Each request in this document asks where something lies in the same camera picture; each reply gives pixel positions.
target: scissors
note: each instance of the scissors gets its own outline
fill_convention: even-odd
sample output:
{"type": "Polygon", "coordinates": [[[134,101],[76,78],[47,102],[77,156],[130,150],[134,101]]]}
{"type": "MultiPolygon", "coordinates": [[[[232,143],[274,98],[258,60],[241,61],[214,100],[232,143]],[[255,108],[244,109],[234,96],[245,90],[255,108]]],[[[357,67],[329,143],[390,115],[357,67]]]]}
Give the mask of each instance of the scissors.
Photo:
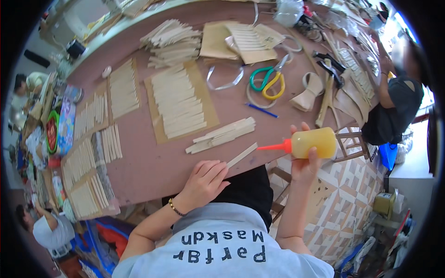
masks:
{"type": "Polygon", "coordinates": [[[262,92],[263,92],[263,97],[267,98],[268,100],[273,101],[273,100],[276,100],[277,98],[279,98],[279,97],[283,94],[284,89],[286,88],[286,85],[285,85],[285,83],[284,83],[284,76],[283,76],[283,74],[281,73],[281,69],[283,68],[283,66],[284,66],[284,64],[286,63],[286,61],[287,61],[288,58],[289,58],[289,54],[287,54],[286,56],[284,56],[284,58],[283,58],[283,59],[282,59],[282,60],[281,60],[275,67],[259,68],[259,69],[255,70],[255,71],[252,73],[251,77],[250,77],[250,85],[251,85],[251,87],[252,87],[255,91],[257,91],[257,92],[262,91],[262,92]],[[258,88],[258,87],[255,86],[254,81],[253,81],[253,80],[255,79],[255,75],[256,75],[257,73],[259,73],[259,72],[265,72],[265,71],[267,71],[266,76],[265,76],[264,79],[263,79],[263,83],[262,83],[261,86],[258,88]],[[274,71],[276,72],[275,77],[268,83],[267,80],[269,80],[269,76],[270,76],[270,75],[272,74],[272,72],[274,72],[274,71]],[[280,83],[281,83],[281,90],[280,90],[280,92],[279,92],[278,94],[274,95],[274,96],[269,96],[269,95],[267,94],[267,90],[268,90],[273,84],[275,84],[275,83],[277,82],[278,79],[280,79],[280,83]]]}

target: pen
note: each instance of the pen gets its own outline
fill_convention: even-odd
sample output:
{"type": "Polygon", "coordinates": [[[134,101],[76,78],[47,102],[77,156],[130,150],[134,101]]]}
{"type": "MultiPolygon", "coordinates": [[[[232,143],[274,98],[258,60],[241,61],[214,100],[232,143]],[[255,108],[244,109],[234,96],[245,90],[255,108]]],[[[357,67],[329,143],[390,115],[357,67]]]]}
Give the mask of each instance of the pen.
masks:
{"type": "Polygon", "coordinates": [[[258,106],[256,106],[256,105],[253,105],[252,103],[248,103],[248,102],[246,102],[245,105],[247,105],[247,106],[249,106],[249,107],[252,107],[252,108],[255,108],[256,110],[259,110],[259,111],[261,111],[261,112],[264,112],[264,113],[266,113],[266,114],[268,114],[268,115],[271,115],[271,116],[274,117],[274,118],[278,118],[278,115],[275,115],[274,113],[270,113],[269,111],[266,111],[266,110],[264,110],[263,108],[260,108],[260,107],[258,107],[258,106]]]}

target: black hair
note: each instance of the black hair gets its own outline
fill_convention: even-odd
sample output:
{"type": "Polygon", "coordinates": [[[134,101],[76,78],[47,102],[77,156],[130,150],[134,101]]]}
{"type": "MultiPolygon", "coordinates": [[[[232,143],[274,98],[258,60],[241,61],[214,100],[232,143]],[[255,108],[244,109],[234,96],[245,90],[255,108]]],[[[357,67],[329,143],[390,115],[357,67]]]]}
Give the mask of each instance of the black hair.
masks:
{"type": "Polygon", "coordinates": [[[24,217],[25,217],[25,209],[24,209],[24,207],[22,205],[18,205],[16,207],[16,216],[17,216],[17,219],[18,219],[18,221],[20,223],[20,226],[22,226],[23,229],[28,230],[29,229],[28,224],[25,222],[25,219],[24,219],[24,217]]]}
{"type": "Polygon", "coordinates": [[[384,9],[385,12],[389,12],[388,8],[386,7],[385,3],[380,2],[380,8],[384,9]]]}
{"type": "Polygon", "coordinates": [[[19,73],[16,75],[16,83],[14,84],[14,92],[22,86],[22,82],[26,82],[26,75],[19,73]]]}
{"type": "Polygon", "coordinates": [[[414,60],[419,66],[420,71],[420,81],[425,87],[431,86],[428,76],[428,66],[426,64],[426,58],[424,57],[423,51],[413,40],[409,40],[409,46],[414,56],[414,60]]]}

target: yellow glue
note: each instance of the yellow glue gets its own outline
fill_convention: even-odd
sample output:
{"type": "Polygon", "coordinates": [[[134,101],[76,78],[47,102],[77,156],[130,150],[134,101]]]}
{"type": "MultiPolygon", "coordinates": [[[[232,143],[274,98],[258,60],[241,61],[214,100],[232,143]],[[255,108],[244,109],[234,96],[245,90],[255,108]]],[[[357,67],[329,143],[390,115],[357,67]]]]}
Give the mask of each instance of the yellow glue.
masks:
{"type": "Polygon", "coordinates": [[[307,153],[312,147],[317,148],[319,158],[331,158],[337,149],[334,131],[330,127],[297,131],[290,139],[284,139],[282,144],[258,149],[282,149],[285,153],[292,153],[295,158],[307,158],[307,153]]]}

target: tiled floor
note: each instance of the tiled floor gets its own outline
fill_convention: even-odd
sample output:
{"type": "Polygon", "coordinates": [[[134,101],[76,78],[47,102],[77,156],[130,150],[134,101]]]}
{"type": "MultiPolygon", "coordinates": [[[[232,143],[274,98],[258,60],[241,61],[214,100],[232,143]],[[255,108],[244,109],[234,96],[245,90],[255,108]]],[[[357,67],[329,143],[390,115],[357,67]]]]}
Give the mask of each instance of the tiled floor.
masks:
{"type": "MultiPolygon", "coordinates": [[[[351,149],[350,153],[360,148],[351,149]]],[[[278,165],[290,173],[290,157],[279,158],[268,167],[278,165]]],[[[383,188],[383,175],[386,168],[377,154],[372,162],[362,157],[344,162],[325,161],[318,172],[318,178],[332,192],[318,212],[304,229],[304,242],[317,258],[330,264],[348,248],[354,247],[362,239],[363,226],[372,211],[374,197],[383,188]]],[[[285,181],[276,175],[271,177],[271,187],[276,198],[284,187],[285,181]]],[[[285,204],[287,198],[280,201],[285,204]]],[[[270,235],[275,237],[278,221],[271,227],[270,235]]]]}

